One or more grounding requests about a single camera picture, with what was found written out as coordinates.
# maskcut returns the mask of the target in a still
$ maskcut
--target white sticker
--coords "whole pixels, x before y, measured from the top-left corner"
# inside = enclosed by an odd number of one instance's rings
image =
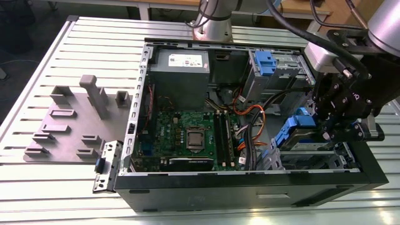
[[[170,67],[202,67],[201,55],[170,54],[168,57]]]
[[[245,101],[245,98],[244,98],[241,95],[238,95],[237,99],[238,99],[238,101],[241,101],[241,102]]]
[[[238,157],[238,164],[245,164],[245,158],[244,157]]]

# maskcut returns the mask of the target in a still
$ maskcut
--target floor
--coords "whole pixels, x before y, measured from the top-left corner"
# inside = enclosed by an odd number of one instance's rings
[[[69,15],[80,15],[117,19],[129,18],[126,8],[120,6],[57,3],[57,8],[56,11],[52,11],[45,1],[33,1],[30,9],[34,14],[36,22],[26,27],[33,41],[33,48],[22,54],[10,54],[0,49],[0,68],[8,75],[5,80],[0,80],[0,123],[6,117],[8,111],[34,72],[36,66],[65,23],[66,17]],[[130,8],[129,12],[130,17],[138,19],[137,10]],[[154,21],[184,22],[190,21],[196,16],[196,11],[152,9],[152,20]],[[250,15],[232,16],[232,25],[253,26],[253,24]]]

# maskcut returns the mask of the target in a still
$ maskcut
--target slotted aluminum surface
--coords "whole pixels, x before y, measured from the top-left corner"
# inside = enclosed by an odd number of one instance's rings
[[[400,119],[384,108],[377,122],[384,142],[369,146],[389,184],[356,192],[318,207],[137,214],[117,194],[92,194],[92,165],[22,161],[54,85],[82,92],[82,74],[97,76],[105,91],[134,93],[145,37],[190,39],[181,23],[81,17],[66,22],[0,128],[0,221],[40,224],[400,224]],[[288,31],[233,27],[234,42],[304,46]]]

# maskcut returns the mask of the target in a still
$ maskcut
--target gray post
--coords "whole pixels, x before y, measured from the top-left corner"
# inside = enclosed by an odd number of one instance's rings
[[[100,96],[98,89],[96,87],[96,76],[82,75],[80,78],[80,86],[86,90],[89,101],[94,106],[100,119],[104,120],[108,118],[109,113],[105,108],[105,102]]]

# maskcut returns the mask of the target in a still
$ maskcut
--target cpu socket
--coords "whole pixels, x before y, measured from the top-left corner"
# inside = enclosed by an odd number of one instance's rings
[[[186,129],[186,149],[193,153],[205,149],[204,129]]]

